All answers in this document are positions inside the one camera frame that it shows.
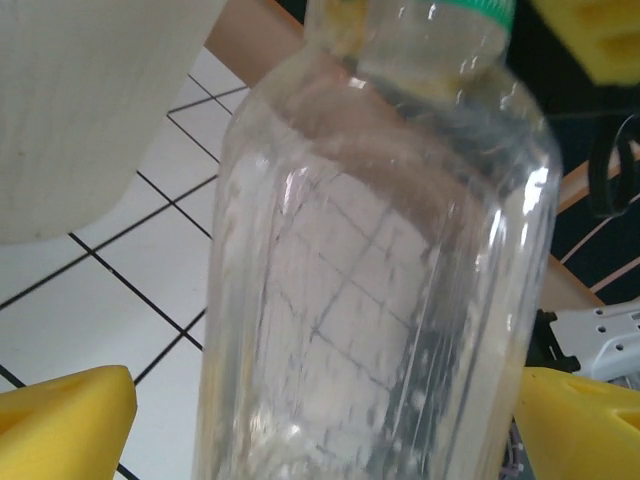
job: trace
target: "green bottle cap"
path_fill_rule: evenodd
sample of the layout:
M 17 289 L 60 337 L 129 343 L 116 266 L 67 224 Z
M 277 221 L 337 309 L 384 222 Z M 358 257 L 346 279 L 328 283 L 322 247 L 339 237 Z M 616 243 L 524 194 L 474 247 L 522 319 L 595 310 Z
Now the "green bottle cap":
M 439 2 L 452 3 L 475 10 L 494 19 L 506 30 L 511 31 L 516 0 L 439 0 Z

